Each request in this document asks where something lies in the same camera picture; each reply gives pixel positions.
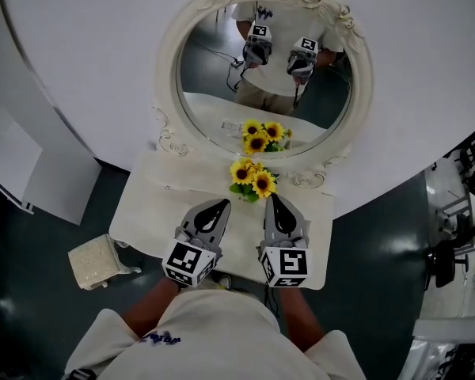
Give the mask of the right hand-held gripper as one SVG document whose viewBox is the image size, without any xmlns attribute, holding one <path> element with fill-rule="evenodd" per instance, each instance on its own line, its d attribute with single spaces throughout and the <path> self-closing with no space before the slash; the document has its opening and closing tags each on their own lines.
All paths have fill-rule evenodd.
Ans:
<svg viewBox="0 0 475 380">
<path fill-rule="evenodd" d="M 300 287 L 310 277 L 312 253 L 306 220 L 284 197 L 271 194 L 264 214 L 258 260 L 269 287 Z"/>
</svg>

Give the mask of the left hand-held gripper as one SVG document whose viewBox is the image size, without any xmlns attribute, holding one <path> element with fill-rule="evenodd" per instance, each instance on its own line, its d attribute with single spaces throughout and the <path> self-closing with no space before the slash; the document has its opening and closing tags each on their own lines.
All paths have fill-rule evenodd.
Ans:
<svg viewBox="0 0 475 380">
<path fill-rule="evenodd" d="M 230 217 L 228 199 L 196 205 L 176 228 L 162 259 L 165 276 L 185 287 L 197 287 L 222 256 L 221 240 Z"/>
</svg>

